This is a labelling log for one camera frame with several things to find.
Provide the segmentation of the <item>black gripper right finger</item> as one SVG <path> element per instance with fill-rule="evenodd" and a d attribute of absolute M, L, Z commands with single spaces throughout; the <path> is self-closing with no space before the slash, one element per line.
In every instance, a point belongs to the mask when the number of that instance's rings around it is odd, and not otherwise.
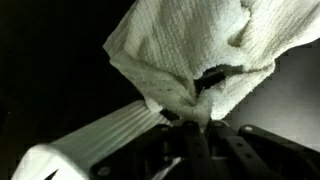
<path fill-rule="evenodd" d="M 284 180 L 226 123 L 211 121 L 207 133 L 212 160 L 220 166 L 219 176 L 232 180 Z"/>

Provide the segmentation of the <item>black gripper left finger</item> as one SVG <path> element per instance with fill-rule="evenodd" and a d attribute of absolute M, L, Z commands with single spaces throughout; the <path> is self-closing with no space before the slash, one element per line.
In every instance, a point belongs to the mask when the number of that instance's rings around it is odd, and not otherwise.
<path fill-rule="evenodd" d="M 214 180 L 214 166 L 199 125 L 193 121 L 186 121 L 182 130 L 186 149 L 183 163 L 186 166 L 187 180 Z"/>

